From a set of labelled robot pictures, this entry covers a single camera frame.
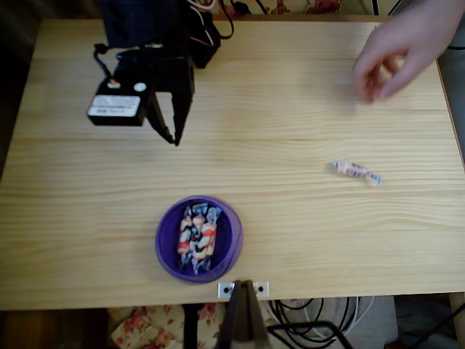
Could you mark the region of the person's bare hand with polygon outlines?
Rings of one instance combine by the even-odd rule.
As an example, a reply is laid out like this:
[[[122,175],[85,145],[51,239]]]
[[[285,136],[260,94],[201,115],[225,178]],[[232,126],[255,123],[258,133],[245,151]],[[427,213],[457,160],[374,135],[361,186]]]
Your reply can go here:
[[[371,32],[353,68],[358,97],[367,103],[408,86],[452,42],[463,1],[418,1]]]

